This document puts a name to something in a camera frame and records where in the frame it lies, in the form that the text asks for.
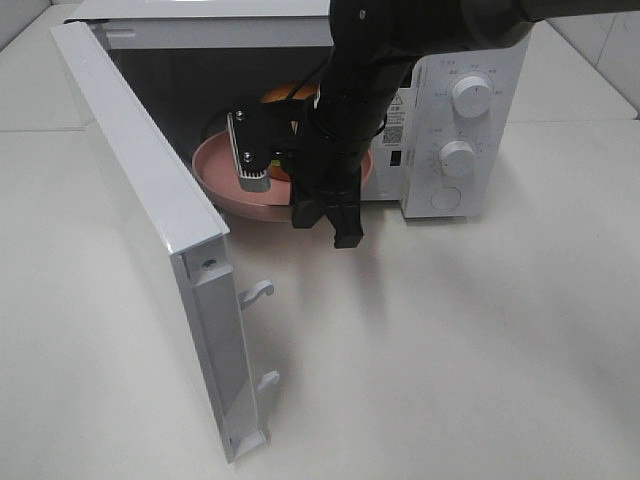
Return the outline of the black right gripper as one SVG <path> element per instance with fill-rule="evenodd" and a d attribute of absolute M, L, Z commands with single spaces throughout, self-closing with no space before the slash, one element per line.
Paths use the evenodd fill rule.
<path fill-rule="evenodd" d="M 361 164 L 375 137 L 373 100 L 239 104 L 227 115 L 227 129 L 242 190 L 271 188 L 271 149 L 290 180 L 292 226 L 311 229 L 326 217 L 336 249 L 359 245 Z"/>

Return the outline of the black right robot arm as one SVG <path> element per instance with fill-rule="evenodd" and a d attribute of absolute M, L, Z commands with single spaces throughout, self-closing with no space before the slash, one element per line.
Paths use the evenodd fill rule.
<path fill-rule="evenodd" d="M 313 96 L 246 101 L 228 117 L 240 187 L 265 192 L 278 161 L 291 183 L 291 222 L 299 229 L 326 218 L 338 248 L 362 239 L 362 161 L 383 133 L 391 104 L 409 70 L 430 56 L 460 54 L 476 61 L 483 51 L 519 44 L 540 21 L 634 11 L 635 1 L 334 1 L 334 42 Z M 483 159 L 495 140 L 475 140 L 497 86 L 489 71 L 471 65 L 443 78 L 443 101 L 421 98 L 422 124 L 407 155 L 408 217 L 458 215 L 479 201 L 491 166 Z"/>

